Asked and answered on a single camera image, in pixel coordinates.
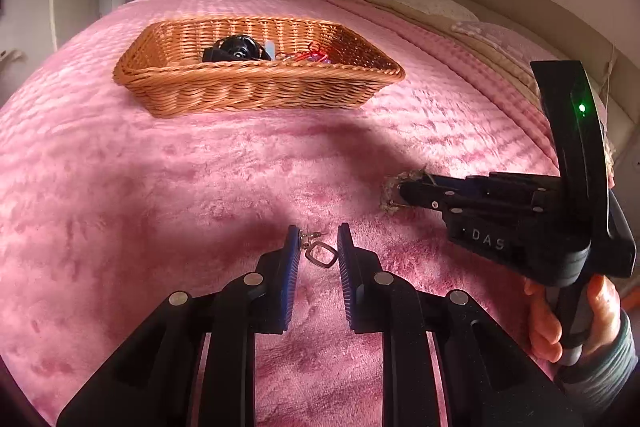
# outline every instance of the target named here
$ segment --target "pink bed cover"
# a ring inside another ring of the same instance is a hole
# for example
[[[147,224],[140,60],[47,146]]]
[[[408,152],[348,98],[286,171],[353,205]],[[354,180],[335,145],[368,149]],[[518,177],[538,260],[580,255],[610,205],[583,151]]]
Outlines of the pink bed cover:
[[[111,79],[149,23],[264,14],[342,23],[406,79],[357,110],[156,120]],[[169,293],[218,291],[287,225],[357,245],[418,289],[467,290],[527,347],[521,279],[446,240],[440,214],[380,211],[386,176],[557,174],[548,123],[472,55],[353,0],[140,0],[66,44],[0,110],[0,353],[54,423]],[[262,426],[378,426],[379,335],[354,335],[338,269],[302,260],[289,331],[259,335]]]

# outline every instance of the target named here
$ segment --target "hand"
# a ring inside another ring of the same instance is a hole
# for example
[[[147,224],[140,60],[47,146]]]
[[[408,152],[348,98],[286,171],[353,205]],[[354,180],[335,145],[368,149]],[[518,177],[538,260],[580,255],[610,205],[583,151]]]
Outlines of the hand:
[[[562,357],[562,327],[545,299],[544,286],[525,279],[524,293],[530,296],[529,340],[539,359],[557,362]],[[582,356],[588,357],[598,348],[611,344],[620,331],[620,295],[604,275],[594,275],[587,286],[587,299],[593,310],[593,323]]]

